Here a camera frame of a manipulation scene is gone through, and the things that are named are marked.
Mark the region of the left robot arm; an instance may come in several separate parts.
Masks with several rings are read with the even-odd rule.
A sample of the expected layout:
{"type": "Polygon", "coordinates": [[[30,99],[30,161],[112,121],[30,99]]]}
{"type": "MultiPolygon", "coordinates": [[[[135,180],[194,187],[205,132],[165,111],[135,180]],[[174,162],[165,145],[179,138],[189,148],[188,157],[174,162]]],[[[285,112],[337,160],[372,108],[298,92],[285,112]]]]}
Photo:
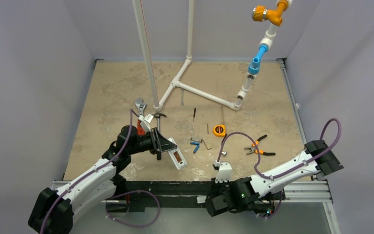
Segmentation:
{"type": "Polygon", "coordinates": [[[79,218],[102,200],[121,199],[129,194],[120,172],[130,164],[132,155],[148,151],[160,156],[177,148],[157,128],[140,136],[135,126],[124,126],[90,169],[64,186],[40,192],[28,226],[39,234],[68,234],[79,218]]]}

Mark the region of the white remote control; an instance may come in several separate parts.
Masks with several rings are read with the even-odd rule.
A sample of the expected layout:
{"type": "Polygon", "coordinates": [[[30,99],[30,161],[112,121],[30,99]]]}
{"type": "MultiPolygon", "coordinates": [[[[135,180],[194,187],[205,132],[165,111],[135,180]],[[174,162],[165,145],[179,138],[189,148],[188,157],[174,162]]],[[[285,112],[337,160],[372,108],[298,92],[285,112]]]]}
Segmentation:
{"type": "Polygon", "coordinates": [[[186,162],[182,152],[180,151],[176,141],[174,140],[174,138],[170,137],[168,140],[176,145],[176,148],[172,149],[172,150],[169,150],[168,154],[169,154],[171,160],[173,161],[176,169],[181,170],[182,168],[186,167],[187,162],[186,162]]]}

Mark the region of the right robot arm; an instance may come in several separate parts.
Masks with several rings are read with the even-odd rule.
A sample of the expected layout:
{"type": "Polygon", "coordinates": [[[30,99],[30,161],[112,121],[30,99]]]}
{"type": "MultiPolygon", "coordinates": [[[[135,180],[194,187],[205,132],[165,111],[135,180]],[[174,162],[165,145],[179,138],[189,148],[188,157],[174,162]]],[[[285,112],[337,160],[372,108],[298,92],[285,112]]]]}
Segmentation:
{"type": "Polygon", "coordinates": [[[250,210],[261,212],[257,201],[280,193],[286,185],[305,176],[325,177],[344,168],[324,140],[306,143],[304,150],[293,159],[261,175],[231,181],[229,163],[216,162],[214,167],[218,173],[205,199],[210,216],[250,210]]]}

